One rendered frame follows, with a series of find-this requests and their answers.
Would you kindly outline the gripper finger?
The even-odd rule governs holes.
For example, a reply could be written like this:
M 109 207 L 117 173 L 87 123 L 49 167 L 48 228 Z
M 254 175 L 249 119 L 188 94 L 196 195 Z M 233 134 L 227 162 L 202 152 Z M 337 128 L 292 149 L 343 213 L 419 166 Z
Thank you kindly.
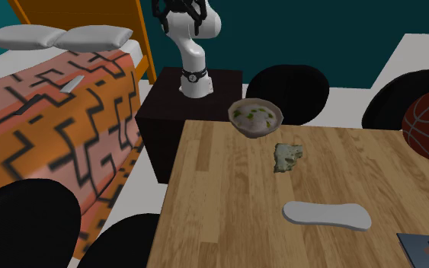
M 193 3 L 195 3 L 199 7 L 199 12 L 196 11 L 195 7 L 193 6 Z M 188 0 L 187 13 L 194 20 L 194 33 L 197 36 L 199 34 L 201 24 L 207 17 L 206 0 Z
M 160 9 L 160 2 L 163 2 L 165 4 L 165 7 L 163 10 Z M 152 15 L 155 18 L 158 18 L 160 24 L 162 25 L 162 29 L 165 33 L 169 32 L 167 16 L 171 10 L 170 2 L 171 0 L 152 0 Z

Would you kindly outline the grey pillow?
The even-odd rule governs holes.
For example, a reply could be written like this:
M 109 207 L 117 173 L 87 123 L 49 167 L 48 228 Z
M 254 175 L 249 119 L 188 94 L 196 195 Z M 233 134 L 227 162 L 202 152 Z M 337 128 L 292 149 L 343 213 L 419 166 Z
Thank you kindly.
M 66 31 L 43 25 L 18 24 L 0 28 L 0 48 L 9 50 L 47 49 Z
M 125 27 L 87 25 L 66 31 L 53 45 L 77 53 L 111 51 L 121 48 L 132 34 L 133 31 Z

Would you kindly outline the dark robot stand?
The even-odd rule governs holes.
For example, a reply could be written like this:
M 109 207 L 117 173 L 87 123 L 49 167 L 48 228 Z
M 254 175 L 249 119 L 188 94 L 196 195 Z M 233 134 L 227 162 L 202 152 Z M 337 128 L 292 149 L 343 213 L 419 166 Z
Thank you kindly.
M 228 108 L 242 98 L 242 72 L 210 69 L 213 93 L 189 98 L 179 91 L 181 68 L 164 67 L 136 114 L 136 123 L 159 183 L 167 184 L 185 120 L 227 122 Z

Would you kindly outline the grey flat bar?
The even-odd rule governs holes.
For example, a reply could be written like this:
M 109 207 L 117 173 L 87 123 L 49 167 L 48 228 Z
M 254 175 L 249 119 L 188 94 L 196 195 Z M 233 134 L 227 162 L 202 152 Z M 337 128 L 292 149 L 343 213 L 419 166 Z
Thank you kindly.
M 84 75 L 78 75 L 75 78 L 73 78 L 71 81 L 69 81 L 62 89 L 59 91 L 61 93 L 69 94 L 73 89 L 75 89 L 78 84 L 84 79 Z

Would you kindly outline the bowl of white soup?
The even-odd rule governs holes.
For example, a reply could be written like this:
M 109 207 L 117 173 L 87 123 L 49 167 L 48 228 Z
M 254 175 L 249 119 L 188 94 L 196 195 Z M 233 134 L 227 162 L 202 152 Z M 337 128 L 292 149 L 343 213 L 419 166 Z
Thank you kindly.
M 256 139 L 277 130 L 283 122 L 281 110 L 268 100 L 244 98 L 228 109 L 229 121 L 244 136 Z

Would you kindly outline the black round chair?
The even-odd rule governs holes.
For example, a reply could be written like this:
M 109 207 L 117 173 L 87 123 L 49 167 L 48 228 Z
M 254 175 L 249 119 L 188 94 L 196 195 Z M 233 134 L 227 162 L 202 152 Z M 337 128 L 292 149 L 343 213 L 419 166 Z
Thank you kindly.
M 75 195 L 50 179 L 0 188 L 0 268 L 67 268 L 81 227 Z
M 77 268 L 146 268 L 159 214 L 132 215 L 104 231 Z
M 429 93 L 429 69 L 394 78 L 369 103 L 362 117 L 362 128 L 401 130 L 407 109 L 426 93 Z
M 309 65 L 274 65 L 256 74 L 246 90 L 247 98 L 270 101 L 280 108 L 283 124 L 304 125 L 326 105 L 328 79 Z

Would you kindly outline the grey green lump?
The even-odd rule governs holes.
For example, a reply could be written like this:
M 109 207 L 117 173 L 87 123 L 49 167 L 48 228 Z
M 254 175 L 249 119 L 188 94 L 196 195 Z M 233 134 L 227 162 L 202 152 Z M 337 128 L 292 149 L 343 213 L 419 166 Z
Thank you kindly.
M 299 158 L 303 156 L 302 145 L 277 143 L 274 151 L 274 173 L 291 171 Z

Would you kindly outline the bed with orange patterned blanket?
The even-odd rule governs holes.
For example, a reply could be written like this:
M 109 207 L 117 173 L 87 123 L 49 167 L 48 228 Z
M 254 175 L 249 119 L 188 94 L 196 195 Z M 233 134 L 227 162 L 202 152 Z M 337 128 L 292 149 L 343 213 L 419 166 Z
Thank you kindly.
M 22 24 L 70 30 L 89 24 L 129 28 L 112 52 L 50 48 L 0 55 L 0 187 L 50 178 L 77 197 L 82 258 L 104 227 L 143 143 L 135 116 L 139 80 L 156 80 L 140 0 L 8 0 Z M 84 79 L 61 93 L 78 75 Z

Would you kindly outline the wooden table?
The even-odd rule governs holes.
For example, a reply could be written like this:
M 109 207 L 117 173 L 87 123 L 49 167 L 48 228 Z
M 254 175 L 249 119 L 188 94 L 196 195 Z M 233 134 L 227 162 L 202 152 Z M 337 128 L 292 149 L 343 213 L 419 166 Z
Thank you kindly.
M 274 173 L 277 143 L 302 145 Z M 294 225 L 283 205 L 357 203 L 367 231 Z M 249 139 L 188 120 L 146 268 L 410 268 L 397 233 L 429 235 L 429 160 L 399 131 L 282 126 Z

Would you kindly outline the white flat oblong slab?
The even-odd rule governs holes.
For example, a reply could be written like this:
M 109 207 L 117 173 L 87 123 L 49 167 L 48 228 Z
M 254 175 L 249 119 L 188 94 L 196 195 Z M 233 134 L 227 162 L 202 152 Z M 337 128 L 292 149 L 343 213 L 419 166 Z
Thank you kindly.
M 282 214 L 291 223 L 298 225 L 328 225 L 367 231 L 372 220 L 368 211 L 356 203 L 319 204 L 290 201 L 283 205 Z

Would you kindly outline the grey blue flat book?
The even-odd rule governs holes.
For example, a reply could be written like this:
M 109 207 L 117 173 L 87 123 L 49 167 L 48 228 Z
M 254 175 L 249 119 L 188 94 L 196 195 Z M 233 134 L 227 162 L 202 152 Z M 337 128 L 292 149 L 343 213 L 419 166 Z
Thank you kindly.
M 429 235 L 396 234 L 412 268 L 429 268 Z

